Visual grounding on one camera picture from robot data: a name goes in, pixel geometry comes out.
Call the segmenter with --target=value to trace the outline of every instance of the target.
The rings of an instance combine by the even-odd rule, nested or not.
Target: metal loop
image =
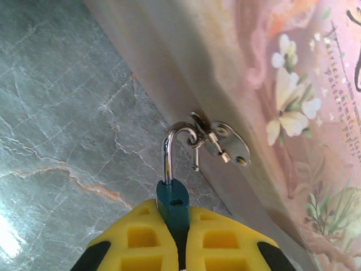
[[[193,148],[199,148],[199,137],[197,135],[196,128],[191,124],[185,123],[184,121],[178,122],[171,126],[162,143],[162,159],[163,159],[163,179],[164,185],[170,185],[173,179],[172,164],[171,164],[171,146],[173,139],[177,137],[180,132],[188,132],[191,135],[191,139],[188,139],[188,144]]]

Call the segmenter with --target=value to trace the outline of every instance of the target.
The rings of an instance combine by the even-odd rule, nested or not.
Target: metal shackle
[[[191,139],[188,140],[189,145],[196,151],[198,151],[197,146],[197,132],[196,128],[191,124],[188,124],[184,121],[178,122],[172,125],[163,139],[162,143],[162,159],[163,159],[163,179],[162,183],[164,185],[170,185],[173,179],[172,164],[171,164],[171,147],[173,139],[177,137],[180,132],[188,132],[191,135]]]

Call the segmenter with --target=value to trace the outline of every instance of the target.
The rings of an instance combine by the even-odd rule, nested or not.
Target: marble floor
[[[155,197],[167,124],[81,0],[0,10],[0,270],[70,270]],[[191,204],[229,215],[175,149]]]

